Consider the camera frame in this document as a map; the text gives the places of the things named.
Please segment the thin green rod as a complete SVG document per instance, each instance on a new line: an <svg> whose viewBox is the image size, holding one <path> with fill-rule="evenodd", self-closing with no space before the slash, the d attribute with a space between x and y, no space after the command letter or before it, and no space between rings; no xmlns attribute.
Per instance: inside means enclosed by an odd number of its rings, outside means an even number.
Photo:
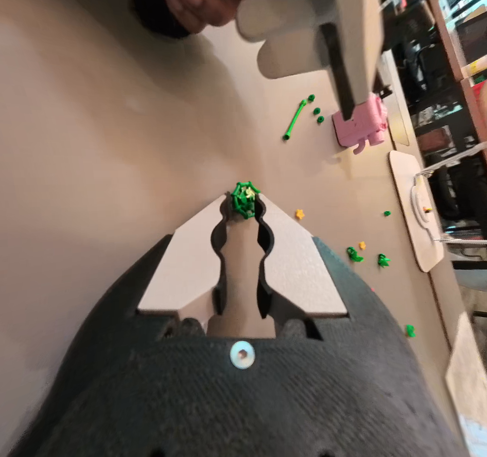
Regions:
<svg viewBox="0 0 487 457"><path fill-rule="evenodd" d="M307 99L303 99L300 101L299 106L298 106L296 112L294 113L293 118L291 119L290 124L289 124L286 132L284 133L284 135L282 137L283 141L289 140L291 133L294 129L295 123L296 123L297 119L299 118L303 108L307 105L307 103L308 103Z"/></svg>

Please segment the pink toy figure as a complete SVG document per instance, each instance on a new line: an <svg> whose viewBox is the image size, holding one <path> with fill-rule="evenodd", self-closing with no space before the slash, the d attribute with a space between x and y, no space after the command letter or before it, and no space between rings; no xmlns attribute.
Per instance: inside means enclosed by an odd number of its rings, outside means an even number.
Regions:
<svg viewBox="0 0 487 457"><path fill-rule="evenodd" d="M344 120L340 111L332 115L332 123L337 142L341 147L354 149L360 154L366 147L384 142L388 128L388 112L382 99L375 93L369 93L368 100L355 107L352 117Z"/></svg>

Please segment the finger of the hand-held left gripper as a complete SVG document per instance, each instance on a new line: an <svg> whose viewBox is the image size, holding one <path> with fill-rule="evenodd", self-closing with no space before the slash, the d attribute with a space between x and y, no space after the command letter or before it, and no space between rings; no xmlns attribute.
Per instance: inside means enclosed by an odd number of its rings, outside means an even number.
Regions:
<svg viewBox="0 0 487 457"><path fill-rule="evenodd" d="M335 0L333 22L320 27L344 120L365 103L377 74L383 45L381 0Z"/></svg>

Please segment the green spoked wheel piece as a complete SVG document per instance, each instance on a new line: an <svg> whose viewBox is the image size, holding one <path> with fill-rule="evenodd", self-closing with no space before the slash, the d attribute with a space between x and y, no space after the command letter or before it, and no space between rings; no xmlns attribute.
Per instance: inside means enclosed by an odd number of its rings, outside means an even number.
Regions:
<svg viewBox="0 0 487 457"><path fill-rule="evenodd" d="M230 194L234 212L245 220L255 216L255 203L260 193L251 181L237 182L235 189Z"/></svg>

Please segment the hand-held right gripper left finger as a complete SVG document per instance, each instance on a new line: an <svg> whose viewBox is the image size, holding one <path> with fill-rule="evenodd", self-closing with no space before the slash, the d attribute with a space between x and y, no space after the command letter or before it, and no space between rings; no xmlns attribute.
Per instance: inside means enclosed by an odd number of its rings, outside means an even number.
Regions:
<svg viewBox="0 0 487 457"><path fill-rule="evenodd" d="M174 231L137 306L138 312L177 321L208 322L227 304L229 194L219 196Z"/></svg>

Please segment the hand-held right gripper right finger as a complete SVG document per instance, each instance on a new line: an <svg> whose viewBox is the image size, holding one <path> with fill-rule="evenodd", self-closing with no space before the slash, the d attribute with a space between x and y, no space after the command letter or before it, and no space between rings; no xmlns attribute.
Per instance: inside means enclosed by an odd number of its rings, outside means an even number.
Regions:
<svg viewBox="0 0 487 457"><path fill-rule="evenodd" d="M347 308L313 235L265 195L255 201L259 262L257 306L282 328L289 320L343 318Z"/></svg>

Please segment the person's left hand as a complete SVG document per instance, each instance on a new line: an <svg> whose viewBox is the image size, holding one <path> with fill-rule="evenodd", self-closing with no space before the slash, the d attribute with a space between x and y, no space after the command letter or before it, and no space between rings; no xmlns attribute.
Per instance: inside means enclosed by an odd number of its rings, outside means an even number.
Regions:
<svg viewBox="0 0 487 457"><path fill-rule="evenodd" d="M234 20L241 0L166 0L176 21L190 34L207 26L222 27Z"/></svg>

